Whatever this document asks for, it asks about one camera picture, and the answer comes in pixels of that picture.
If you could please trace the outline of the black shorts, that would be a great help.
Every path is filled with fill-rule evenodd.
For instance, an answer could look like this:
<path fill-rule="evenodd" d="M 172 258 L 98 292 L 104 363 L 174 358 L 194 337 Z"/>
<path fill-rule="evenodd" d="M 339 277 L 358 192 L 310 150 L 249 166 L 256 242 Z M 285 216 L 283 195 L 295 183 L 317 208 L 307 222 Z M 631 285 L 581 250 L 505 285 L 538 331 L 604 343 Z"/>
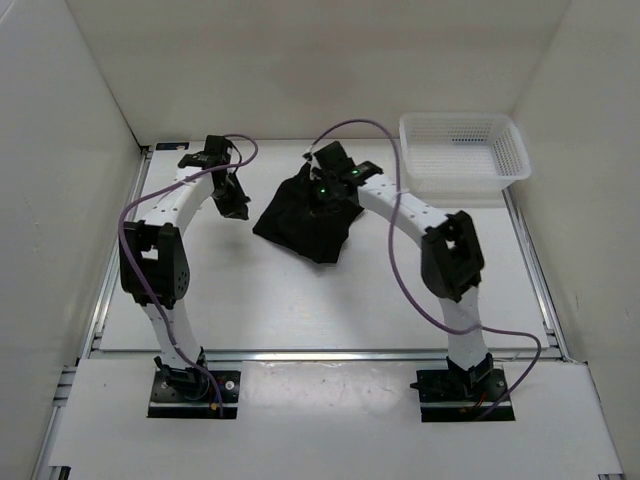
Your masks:
<path fill-rule="evenodd" d="M 362 207 L 341 200 L 334 209 L 314 212 L 310 167 L 284 180 L 253 227 L 253 233 L 317 264 L 336 264 Z"/>

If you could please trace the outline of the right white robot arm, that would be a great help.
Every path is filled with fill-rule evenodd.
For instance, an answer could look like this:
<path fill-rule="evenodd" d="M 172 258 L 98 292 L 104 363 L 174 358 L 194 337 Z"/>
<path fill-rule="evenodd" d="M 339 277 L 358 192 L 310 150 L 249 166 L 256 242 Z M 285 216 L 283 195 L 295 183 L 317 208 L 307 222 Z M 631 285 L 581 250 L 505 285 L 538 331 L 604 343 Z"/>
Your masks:
<path fill-rule="evenodd" d="M 484 341 L 478 307 L 485 261 L 472 218 L 464 211 L 446 214 L 410 193 L 380 167 L 349 158 L 321 163 L 304 155 L 310 167 L 311 199 L 322 207 L 349 200 L 389 221 L 389 232 L 405 233 L 420 248 L 420 275 L 439 299 L 443 321 L 432 320 L 448 334 L 449 387 L 460 399 L 480 393 L 493 369 Z"/>

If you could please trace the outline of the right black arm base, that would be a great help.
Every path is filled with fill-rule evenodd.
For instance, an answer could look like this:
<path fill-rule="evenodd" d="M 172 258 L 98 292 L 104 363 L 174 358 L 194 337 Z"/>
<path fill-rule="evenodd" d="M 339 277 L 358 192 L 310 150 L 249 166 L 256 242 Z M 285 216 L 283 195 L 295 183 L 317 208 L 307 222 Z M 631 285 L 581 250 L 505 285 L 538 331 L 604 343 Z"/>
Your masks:
<path fill-rule="evenodd" d="M 449 367 L 416 371 L 410 388 L 418 394 L 423 423 L 515 421 L 504 370 L 493 368 L 478 384 L 467 388 Z"/>

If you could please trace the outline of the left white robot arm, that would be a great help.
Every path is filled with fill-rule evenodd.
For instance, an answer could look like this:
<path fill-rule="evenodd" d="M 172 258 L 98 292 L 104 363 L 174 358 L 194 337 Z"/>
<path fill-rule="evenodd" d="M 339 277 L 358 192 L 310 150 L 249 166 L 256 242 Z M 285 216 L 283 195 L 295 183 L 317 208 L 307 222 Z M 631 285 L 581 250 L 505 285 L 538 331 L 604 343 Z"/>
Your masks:
<path fill-rule="evenodd" d="M 151 321 L 161 348 L 158 366 L 177 373 L 175 388 L 188 400 L 206 395 L 210 377 L 184 303 L 190 267 L 183 234 L 207 200 L 224 218 L 249 218 L 250 199 L 236 175 L 239 165 L 231 162 L 233 148 L 225 141 L 219 150 L 184 155 L 173 182 L 132 202 L 118 226 L 122 289 Z"/>

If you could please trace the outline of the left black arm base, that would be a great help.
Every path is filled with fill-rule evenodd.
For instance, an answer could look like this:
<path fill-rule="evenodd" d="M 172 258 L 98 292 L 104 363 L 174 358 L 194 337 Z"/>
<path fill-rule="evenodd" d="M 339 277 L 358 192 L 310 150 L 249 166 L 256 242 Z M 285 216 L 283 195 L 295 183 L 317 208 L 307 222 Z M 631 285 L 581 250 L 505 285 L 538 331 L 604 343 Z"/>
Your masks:
<path fill-rule="evenodd" d="M 152 419 L 237 418 L 241 390 L 239 370 L 210 370 L 216 380 L 197 370 L 173 369 L 160 356 L 154 358 L 156 371 L 149 396 L 147 417 Z"/>

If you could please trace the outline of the white plastic mesh basket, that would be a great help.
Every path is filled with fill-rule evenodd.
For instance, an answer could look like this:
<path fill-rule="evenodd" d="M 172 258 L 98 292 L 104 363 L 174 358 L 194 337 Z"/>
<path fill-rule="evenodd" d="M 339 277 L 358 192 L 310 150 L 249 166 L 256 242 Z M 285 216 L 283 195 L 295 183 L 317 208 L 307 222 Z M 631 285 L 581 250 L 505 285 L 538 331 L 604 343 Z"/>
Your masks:
<path fill-rule="evenodd" d="M 415 192 L 491 194 L 531 175 L 520 132 L 504 114 L 405 113 L 399 134 L 406 178 Z"/>

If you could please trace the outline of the front aluminium frame rail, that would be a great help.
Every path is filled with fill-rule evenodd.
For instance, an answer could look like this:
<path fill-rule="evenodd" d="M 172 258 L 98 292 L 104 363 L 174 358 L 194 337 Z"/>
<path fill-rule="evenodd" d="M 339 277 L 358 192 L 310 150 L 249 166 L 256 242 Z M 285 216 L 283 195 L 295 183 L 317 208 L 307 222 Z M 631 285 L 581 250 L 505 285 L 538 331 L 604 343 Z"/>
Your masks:
<path fill-rule="evenodd" d="M 497 361 L 517 361 L 533 359 L 535 351 L 499 351 L 494 353 Z M 206 350 L 210 362 L 348 362 L 348 361 L 390 361 L 390 362 L 422 362 L 444 361 L 444 350 Z M 153 359 L 158 352 L 146 350 L 102 350 L 94 349 L 89 359 Z M 543 349 L 540 360 L 561 360 L 559 348 Z"/>

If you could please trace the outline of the aluminium frame rail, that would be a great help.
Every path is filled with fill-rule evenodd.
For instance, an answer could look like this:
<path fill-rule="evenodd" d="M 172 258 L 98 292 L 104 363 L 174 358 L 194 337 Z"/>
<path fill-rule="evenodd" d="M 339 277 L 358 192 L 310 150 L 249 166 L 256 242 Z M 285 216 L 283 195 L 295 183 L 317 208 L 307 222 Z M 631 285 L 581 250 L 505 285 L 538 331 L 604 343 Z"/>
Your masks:
<path fill-rule="evenodd" d="M 117 280 L 118 265 L 119 247 L 118 241 L 115 240 L 108 257 L 96 301 L 88 317 L 85 334 L 80 343 L 76 358 L 71 365 L 65 365 L 62 368 L 59 376 L 52 401 L 52 410 L 30 476 L 31 479 L 67 479 L 69 476 L 70 467 L 51 467 L 49 465 L 49 459 L 63 416 L 63 409 L 71 393 L 77 367 L 81 360 L 90 358 L 94 350 L 94 345 L 102 338 L 106 316 Z"/>
<path fill-rule="evenodd" d="M 535 351 L 499 351 L 494 353 L 497 361 L 517 361 L 533 359 Z M 444 350 L 206 350 L 210 362 L 348 362 L 348 361 L 390 361 L 390 362 L 422 362 L 444 361 Z M 94 349 L 89 359 L 153 359 L 158 352 L 146 350 L 102 350 Z M 559 348 L 543 349 L 540 360 L 561 360 Z"/>
<path fill-rule="evenodd" d="M 524 374 L 513 399 L 526 405 L 540 401 L 541 428 L 551 435 L 555 453 L 582 452 L 601 465 L 591 479 L 624 479 L 618 452 L 606 423 L 601 397 L 589 366 L 572 357 L 524 214 L 511 189 L 503 192 L 550 348 Z"/>

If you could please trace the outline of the right aluminium frame rail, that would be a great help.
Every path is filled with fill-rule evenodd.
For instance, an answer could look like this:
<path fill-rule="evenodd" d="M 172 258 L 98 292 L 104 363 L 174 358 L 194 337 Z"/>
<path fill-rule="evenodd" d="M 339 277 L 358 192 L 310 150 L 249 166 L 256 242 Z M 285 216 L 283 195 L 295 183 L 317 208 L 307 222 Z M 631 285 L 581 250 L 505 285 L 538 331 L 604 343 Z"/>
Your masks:
<path fill-rule="evenodd" d="M 524 214 L 511 189 L 503 192 L 550 348 L 524 374 L 513 399 L 526 405 L 540 401 L 541 428 L 551 435 L 555 453 L 582 452 L 601 465 L 591 479 L 624 479 L 618 452 L 606 423 L 601 397 L 589 366 L 572 357 Z"/>

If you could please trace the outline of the left aluminium frame rail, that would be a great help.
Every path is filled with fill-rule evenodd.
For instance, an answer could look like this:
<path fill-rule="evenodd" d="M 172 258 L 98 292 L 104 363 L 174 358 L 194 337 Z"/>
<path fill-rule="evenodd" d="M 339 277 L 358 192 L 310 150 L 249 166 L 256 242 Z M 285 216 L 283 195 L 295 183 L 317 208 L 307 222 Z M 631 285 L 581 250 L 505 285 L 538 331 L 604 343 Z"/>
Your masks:
<path fill-rule="evenodd" d="M 88 317 L 85 334 L 80 343 L 76 358 L 71 365 L 65 365 L 62 368 L 59 376 L 52 401 L 52 410 L 30 476 L 31 479 L 67 479 L 69 476 L 70 467 L 51 467 L 49 465 L 49 459 L 63 416 L 63 409 L 71 393 L 77 367 L 81 360 L 90 358 L 94 350 L 94 345 L 102 338 L 106 316 L 117 280 L 118 265 L 119 247 L 118 241 L 115 240 L 108 257 L 96 301 Z"/>

